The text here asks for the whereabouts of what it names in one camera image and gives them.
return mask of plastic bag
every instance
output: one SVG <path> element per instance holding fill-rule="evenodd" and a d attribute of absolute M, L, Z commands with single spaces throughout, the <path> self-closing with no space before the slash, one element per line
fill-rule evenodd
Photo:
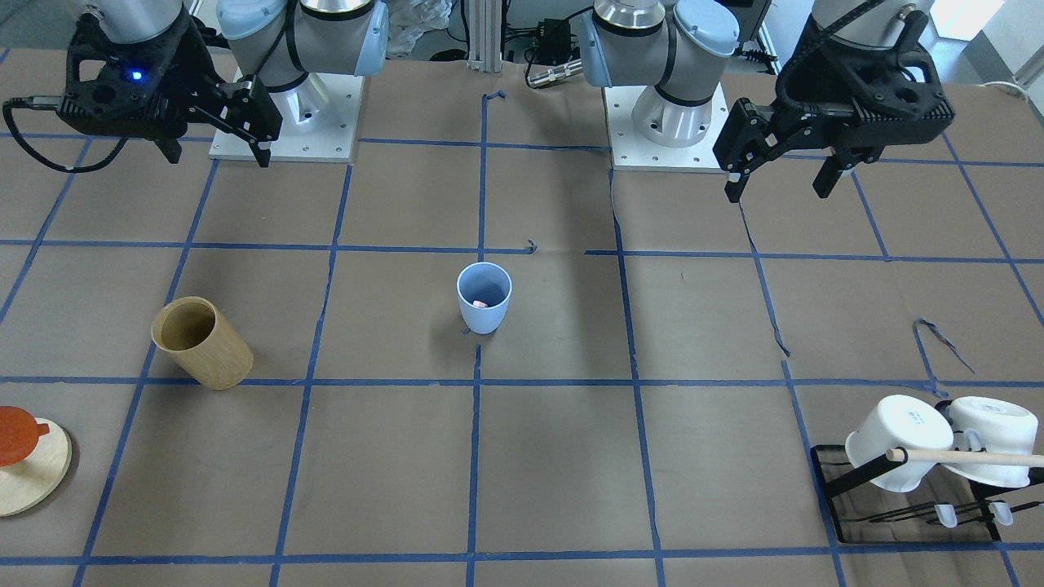
<path fill-rule="evenodd" d="M 408 54 L 425 32 L 450 25 L 452 0 L 386 0 L 386 3 L 389 57 Z"/>

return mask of orange lid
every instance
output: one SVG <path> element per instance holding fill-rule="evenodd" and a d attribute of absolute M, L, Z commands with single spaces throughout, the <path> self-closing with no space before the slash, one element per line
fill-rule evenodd
<path fill-rule="evenodd" d="M 38 424 L 28 412 L 0 405 L 0 467 L 25 461 L 37 448 L 40 437 L 49 431 L 47 424 Z"/>

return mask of metal bracket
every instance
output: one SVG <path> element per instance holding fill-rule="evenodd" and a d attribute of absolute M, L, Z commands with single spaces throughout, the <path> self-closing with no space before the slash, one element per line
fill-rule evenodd
<path fill-rule="evenodd" d="M 613 147 L 613 168 L 625 171 L 721 173 L 713 150 L 729 115 L 721 86 L 714 92 L 714 116 L 703 140 L 690 147 L 681 148 L 654 143 L 635 127 L 631 111 L 644 90 L 641 86 L 606 88 L 606 118 Z"/>
<path fill-rule="evenodd" d="M 351 163 L 362 105 L 363 77 L 353 75 L 318 75 L 330 95 L 329 112 L 307 125 L 294 126 L 295 117 L 283 113 L 283 128 L 279 140 L 270 145 L 272 161 L 304 161 Z M 218 131 L 210 147 L 211 159 L 253 161 L 250 145 L 243 140 Z"/>
<path fill-rule="evenodd" d="M 468 67 L 483 73 L 500 73 L 501 0 L 472 0 L 468 3 L 468 22 L 471 23 L 471 43 L 468 49 Z"/>

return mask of white cup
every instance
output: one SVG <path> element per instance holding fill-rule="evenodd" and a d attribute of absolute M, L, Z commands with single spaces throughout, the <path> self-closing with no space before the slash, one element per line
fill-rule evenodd
<path fill-rule="evenodd" d="M 964 397 L 950 404 L 954 438 L 960 450 L 1004 454 L 1033 454 L 1037 441 L 1037 417 L 1028 409 L 1006 401 Z M 969 479 L 994 487 L 1026 487 L 1029 468 L 1012 465 L 943 465 Z"/>
<path fill-rule="evenodd" d="M 884 454 L 889 448 L 949 450 L 953 430 L 942 414 L 927 403 L 909 396 L 888 396 L 877 403 L 859 429 L 845 441 L 845 452 L 853 467 L 860 467 Z M 935 463 L 906 463 L 870 483 L 877 487 L 906 493 L 921 485 Z"/>

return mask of black electrical box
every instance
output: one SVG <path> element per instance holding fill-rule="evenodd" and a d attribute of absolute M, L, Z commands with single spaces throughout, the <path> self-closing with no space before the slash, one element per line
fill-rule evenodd
<path fill-rule="evenodd" d="M 537 25 L 537 65 L 562 65 L 573 58 L 573 36 L 569 23 L 545 19 Z"/>

